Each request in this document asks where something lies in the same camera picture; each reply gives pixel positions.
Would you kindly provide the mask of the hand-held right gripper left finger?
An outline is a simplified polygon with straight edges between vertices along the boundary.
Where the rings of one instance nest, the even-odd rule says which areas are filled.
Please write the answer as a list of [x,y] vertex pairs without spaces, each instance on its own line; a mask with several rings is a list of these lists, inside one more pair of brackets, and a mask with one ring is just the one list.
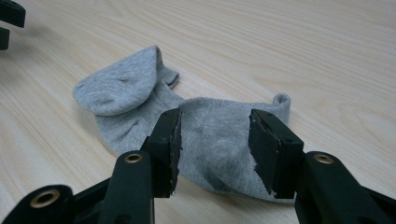
[[155,198],[169,198],[177,187],[181,146],[181,117],[179,108],[159,116],[143,149],[151,159],[152,190]]

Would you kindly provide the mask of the grey ankle sock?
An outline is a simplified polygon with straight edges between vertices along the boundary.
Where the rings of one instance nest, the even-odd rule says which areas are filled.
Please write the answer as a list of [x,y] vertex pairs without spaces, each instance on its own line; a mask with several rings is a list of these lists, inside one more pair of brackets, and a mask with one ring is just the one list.
[[211,191],[273,202],[255,172],[248,148],[249,115],[260,109],[288,122],[290,98],[276,95],[271,104],[241,103],[212,98],[193,98],[182,103],[181,174]]
[[179,73],[163,64],[156,46],[82,79],[73,89],[77,103],[95,115],[104,141],[117,153],[138,150],[162,112],[183,98],[173,92]]

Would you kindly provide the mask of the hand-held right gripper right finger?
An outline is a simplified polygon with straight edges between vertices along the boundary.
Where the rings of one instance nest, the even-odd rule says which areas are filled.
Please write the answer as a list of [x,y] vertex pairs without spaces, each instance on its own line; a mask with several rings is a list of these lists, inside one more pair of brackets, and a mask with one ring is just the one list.
[[276,115],[252,109],[248,147],[267,192],[276,199],[293,199],[304,142]]

